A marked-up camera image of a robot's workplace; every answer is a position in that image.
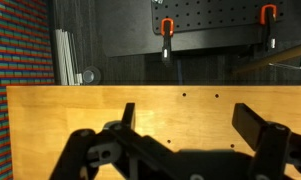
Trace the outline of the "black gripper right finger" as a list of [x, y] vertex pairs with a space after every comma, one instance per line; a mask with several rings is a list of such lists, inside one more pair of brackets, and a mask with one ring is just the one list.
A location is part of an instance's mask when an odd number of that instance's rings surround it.
[[244, 103], [235, 104], [232, 126], [255, 152], [248, 168], [251, 180], [293, 180], [285, 174], [287, 164], [301, 174], [301, 134], [264, 120]]

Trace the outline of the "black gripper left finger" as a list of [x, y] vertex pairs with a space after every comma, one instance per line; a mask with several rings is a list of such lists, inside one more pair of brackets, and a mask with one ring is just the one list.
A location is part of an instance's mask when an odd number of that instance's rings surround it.
[[49, 180], [93, 180], [107, 164], [126, 180], [174, 180], [172, 152], [153, 138], [137, 134], [134, 126], [135, 104], [127, 103], [122, 119], [106, 123], [99, 133], [74, 131]]

